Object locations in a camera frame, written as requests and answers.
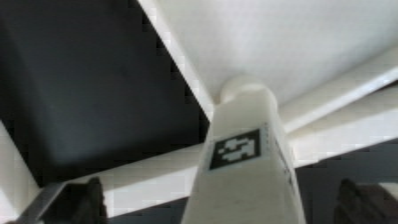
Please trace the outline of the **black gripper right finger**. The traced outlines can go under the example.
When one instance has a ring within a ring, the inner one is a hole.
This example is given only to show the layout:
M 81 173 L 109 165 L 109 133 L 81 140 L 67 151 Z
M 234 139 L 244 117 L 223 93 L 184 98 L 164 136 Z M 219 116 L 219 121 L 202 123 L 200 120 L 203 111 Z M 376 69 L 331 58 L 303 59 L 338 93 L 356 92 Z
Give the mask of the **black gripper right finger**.
M 335 224 L 398 224 L 398 183 L 342 180 Z

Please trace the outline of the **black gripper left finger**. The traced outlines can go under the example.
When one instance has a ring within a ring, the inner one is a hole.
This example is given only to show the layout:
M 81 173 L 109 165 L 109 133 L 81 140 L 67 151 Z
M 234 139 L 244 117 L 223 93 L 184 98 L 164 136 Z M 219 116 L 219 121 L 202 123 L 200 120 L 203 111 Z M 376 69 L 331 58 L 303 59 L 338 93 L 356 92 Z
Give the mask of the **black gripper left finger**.
M 52 183 L 17 218 L 17 224 L 109 224 L 100 178 L 91 178 L 86 183 Z

